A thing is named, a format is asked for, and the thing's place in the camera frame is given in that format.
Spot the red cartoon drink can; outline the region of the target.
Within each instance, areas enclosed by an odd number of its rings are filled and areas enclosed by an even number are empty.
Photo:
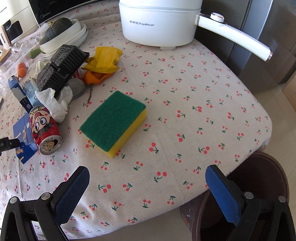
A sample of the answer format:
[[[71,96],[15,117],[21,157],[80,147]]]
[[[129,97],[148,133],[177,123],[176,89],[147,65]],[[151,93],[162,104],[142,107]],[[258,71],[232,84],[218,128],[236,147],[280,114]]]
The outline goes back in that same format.
[[[30,111],[29,124],[41,154],[50,155],[60,148],[63,139],[57,123],[45,106],[36,106]]]

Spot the blue white carton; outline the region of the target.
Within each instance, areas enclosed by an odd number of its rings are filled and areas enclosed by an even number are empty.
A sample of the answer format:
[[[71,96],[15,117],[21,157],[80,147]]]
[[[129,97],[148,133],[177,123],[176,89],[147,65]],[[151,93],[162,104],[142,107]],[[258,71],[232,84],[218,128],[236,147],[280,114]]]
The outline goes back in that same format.
[[[15,148],[16,156],[22,164],[25,164],[37,152],[37,145],[29,123],[29,112],[33,109],[33,106],[14,75],[8,79],[8,84],[13,97],[20,104],[20,107],[17,108],[18,114],[13,124],[13,132],[14,138],[17,138],[20,142],[20,145]]]

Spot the white tissue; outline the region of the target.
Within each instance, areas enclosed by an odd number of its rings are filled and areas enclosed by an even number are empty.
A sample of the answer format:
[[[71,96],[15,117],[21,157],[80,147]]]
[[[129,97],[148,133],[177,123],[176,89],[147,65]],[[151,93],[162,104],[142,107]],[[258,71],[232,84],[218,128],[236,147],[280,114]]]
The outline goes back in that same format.
[[[73,92],[69,86],[65,86],[57,99],[54,97],[55,93],[56,91],[52,88],[35,91],[37,99],[48,109],[55,122],[62,123],[68,114],[68,106],[73,98]]]

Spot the silver top drink can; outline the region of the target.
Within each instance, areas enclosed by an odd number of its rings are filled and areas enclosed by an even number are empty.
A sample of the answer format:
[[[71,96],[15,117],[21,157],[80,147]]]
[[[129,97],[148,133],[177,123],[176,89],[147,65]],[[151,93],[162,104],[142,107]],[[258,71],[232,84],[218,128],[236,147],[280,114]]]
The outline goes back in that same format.
[[[72,99],[77,99],[83,95],[85,91],[85,84],[81,79],[78,78],[71,78],[67,84],[72,90],[73,97]]]

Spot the black plastic food tray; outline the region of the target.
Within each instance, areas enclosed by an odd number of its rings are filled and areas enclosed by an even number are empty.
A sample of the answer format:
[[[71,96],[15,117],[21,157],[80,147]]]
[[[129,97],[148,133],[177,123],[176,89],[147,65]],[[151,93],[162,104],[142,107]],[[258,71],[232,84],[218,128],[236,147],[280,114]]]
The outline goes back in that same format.
[[[37,75],[37,86],[40,91],[51,88],[58,97],[61,90],[90,56],[73,45],[62,45]]]

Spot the green yellow sponge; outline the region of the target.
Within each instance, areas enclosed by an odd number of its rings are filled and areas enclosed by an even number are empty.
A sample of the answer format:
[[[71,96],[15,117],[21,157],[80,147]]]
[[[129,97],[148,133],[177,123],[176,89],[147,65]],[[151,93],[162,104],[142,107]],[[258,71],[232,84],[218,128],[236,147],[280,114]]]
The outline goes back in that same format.
[[[113,158],[147,117],[144,103],[115,91],[81,125],[81,132]]]

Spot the small brown twig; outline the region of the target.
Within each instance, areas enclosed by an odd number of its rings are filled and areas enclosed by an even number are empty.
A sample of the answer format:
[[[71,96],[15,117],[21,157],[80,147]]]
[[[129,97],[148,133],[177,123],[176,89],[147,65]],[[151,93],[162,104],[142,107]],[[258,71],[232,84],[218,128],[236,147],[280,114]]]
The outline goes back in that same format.
[[[87,102],[86,102],[86,104],[84,104],[84,106],[90,105],[90,101],[91,101],[91,97],[92,97],[92,91],[93,91],[93,88],[92,88],[92,84],[91,84],[91,85],[89,85],[89,91],[88,91],[89,96],[88,96]]]

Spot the yellow snack wrapper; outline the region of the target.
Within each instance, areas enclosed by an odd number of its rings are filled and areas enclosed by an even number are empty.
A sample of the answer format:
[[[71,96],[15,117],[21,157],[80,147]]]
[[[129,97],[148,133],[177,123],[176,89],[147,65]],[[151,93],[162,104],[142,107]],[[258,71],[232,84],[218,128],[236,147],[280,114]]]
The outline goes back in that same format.
[[[117,63],[120,60],[122,51],[115,47],[97,47],[94,57],[86,60],[86,65],[82,67],[83,70],[111,74],[116,72],[119,67]]]

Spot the dark brown trash bin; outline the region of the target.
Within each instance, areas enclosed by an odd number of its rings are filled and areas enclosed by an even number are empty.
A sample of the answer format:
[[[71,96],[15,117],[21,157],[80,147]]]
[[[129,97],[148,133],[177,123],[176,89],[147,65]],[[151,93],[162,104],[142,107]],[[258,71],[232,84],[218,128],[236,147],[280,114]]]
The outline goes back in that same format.
[[[274,157],[255,152],[240,164],[227,178],[241,191],[249,191],[256,198],[274,200],[278,196],[289,199],[287,176]],[[209,190],[180,207],[183,221],[192,240],[227,240],[235,228],[227,222]]]

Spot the cream kitchen appliance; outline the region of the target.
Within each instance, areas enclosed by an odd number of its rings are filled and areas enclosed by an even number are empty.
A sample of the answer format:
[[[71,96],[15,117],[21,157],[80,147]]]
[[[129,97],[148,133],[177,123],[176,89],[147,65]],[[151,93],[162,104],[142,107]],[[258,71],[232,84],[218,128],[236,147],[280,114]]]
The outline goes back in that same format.
[[[1,45],[8,49],[38,28],[29,1],[1,1]]]

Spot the small orange tangerine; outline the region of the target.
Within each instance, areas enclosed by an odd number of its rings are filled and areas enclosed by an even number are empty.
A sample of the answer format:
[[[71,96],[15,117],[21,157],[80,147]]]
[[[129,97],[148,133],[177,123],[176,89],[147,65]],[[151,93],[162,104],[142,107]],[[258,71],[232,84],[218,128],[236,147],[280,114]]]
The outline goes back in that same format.
[[[24,78],[27,74],[27,69],[25,67],[19,68],[18,69],[18,77],[19,78]]]

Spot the cherry print tablecloth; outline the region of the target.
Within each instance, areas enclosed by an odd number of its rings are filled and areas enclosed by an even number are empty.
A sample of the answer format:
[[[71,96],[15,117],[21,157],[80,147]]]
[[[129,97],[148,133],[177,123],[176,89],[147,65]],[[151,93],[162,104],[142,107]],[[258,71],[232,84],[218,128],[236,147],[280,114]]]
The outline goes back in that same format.
[[[119,70],[69,104],[59,125],[63,143],[25,164],[14,150],[1,156],[1,213],[11,197],[22,200],[52,192],[79,166],[90,183],[70,220],[71,239],[105,235],[177,208],[207,190],[205,169],[217,164],[229,174],[264,148],[272,132],[267,112],[214,53],[193,41],[174,50],[125,39],[117,1],[99,1],[65,13],[85,23],[81,49],[121,49]],[[119,153],[110,158],[80,126],[115,91],[144,103],[147,118]]]

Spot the dark green pumpkin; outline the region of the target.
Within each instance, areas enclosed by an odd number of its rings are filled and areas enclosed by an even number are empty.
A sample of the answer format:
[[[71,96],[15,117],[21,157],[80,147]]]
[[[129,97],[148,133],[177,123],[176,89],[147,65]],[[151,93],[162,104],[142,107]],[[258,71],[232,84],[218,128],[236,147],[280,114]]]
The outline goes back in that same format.
[[[71,20],[68,18],[60,18],[53,23],[50,23],[49,28],[46,30],[44,38],[48,42],[54,39],[56,36],[60,35],[62,32],[66,31],[73,25]]]

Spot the black microwave oven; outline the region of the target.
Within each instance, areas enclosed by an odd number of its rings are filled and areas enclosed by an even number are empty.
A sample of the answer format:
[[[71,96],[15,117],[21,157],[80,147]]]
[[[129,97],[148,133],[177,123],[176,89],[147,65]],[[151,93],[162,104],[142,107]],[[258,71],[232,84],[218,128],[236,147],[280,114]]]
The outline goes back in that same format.
[[[87,0],[29,0],[29,5],[37,24],[40,26],[51,18],[96,1]]]

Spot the white electric cooking pot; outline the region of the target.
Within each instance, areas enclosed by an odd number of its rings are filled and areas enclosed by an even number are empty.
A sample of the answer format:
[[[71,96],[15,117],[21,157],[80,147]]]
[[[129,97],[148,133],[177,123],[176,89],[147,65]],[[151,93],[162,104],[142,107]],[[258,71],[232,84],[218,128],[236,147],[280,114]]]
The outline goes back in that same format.
[[[271,49],[225,23],[219,13],[201,12],[202,1],[119,1],[122,32],[140,45],[175,49],[193,41],[197,27],[216,33],[247,49],[263,61]]]

